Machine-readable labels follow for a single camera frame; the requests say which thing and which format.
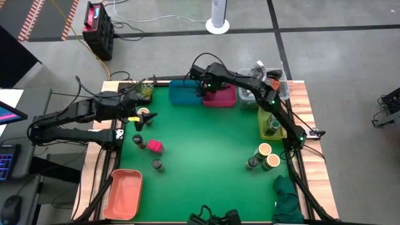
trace computer monitor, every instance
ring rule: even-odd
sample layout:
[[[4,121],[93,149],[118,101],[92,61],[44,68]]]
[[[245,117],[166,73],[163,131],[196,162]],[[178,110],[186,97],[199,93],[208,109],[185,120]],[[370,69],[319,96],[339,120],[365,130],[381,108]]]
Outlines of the computer monitor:
[[[28,115],[0,101],[0,125],[27,119]]]

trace yellow container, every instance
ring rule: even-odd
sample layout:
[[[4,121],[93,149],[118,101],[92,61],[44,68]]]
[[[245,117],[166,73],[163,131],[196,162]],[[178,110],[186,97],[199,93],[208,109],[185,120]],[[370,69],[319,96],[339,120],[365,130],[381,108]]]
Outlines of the yellow container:
[[[283,138],[286,138],[288,134],[286,133],[286,130],[281,126],[274,135],[272,136],[267,136],[266,131],[269,127],[269,123],[273,119],[273,115],[270,112],[266,112],[260,107],[258,108],[258,124],[260,127],[260,136],[262,140],[282,140]]]

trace dark green towel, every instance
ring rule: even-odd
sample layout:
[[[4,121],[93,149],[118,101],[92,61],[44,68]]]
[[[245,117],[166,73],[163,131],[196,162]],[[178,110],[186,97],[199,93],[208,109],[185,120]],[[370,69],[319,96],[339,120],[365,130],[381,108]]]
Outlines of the dark green towel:
[[[293,183],[288,177],[279,175],[274,182],[274,190],[278,195],[272,222],[302,224],[304,216],[299,209],[299,198]]]

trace concrete floor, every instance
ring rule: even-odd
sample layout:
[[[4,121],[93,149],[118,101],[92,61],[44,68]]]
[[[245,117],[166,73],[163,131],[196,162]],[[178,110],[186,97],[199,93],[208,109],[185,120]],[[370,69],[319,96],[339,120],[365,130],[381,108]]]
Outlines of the concrete floor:
[[[116,8],[126,18],[179,14],[208,19],[209,2],[204,2],[137,0]],[[80,0],[72,23],[77,31],[82,28],[86,3]],[[280,28],[369,26],[400,21],[400,3],[396,0],[274,0],[273,4]],[[115,18],[112,6],[107,8]],[[229,1],[227,19],[233,28],[273,26],[264,0]],[[180,19],[131,24],[146,32],[204,29],[202,24]],[[321,144],[340,218],[397,224],[400,132],[392,126],[375,129],[371,118],[379,110],[376,99],[400,86],[400,29],[290,32],[281,36],[292,78],[306,81],[317,126],[327,131]],[[56,92],[74,94],[78,90],[75,75],[93,91],[100,91],[106,80],[101,64],[77,41],[23,44],[46,67],[21,81],[20,87],[49,86]],[[207,51],[219,56],[232,70],[247,68],[257,60],[267,67],[281,65],[273,33],[147,37],[139,42],[115,39],[113,60],[107,65],[111,71],[125,70],[135,78],[183,75],[193,59]],[[212,61],[205,57],[198,64],[206,66]],[[53,96],[49,111],[62,108],[70,100]],[[64,211],[54,217],[55,210],[42,210],[38,224],[63,222],[71,215],[71,211]]]

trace green mat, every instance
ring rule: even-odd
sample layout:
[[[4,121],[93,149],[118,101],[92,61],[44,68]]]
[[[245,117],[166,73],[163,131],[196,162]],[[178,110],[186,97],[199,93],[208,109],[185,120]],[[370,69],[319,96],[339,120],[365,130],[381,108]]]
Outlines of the green mat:
[[[139,149],[130,122],[125,128],[121,169],[135,169],[143,175],[139,211],[132,221],[182,221],[198,214],[203,204],[224,216],[237,209],[242,221],[271,221],[277,196],[274,180],[288,176],[285,161],[270,171],[258,166],[244,168],[259,144],[257,111],[234,108],[173,106],[168,87],[154,90],[151,112],[159,113],[140,135],[164,144],[162,156]],[[282,141],[267,141],[275,154],[283,152]],[[163,173],[151,167],[159,158]]]

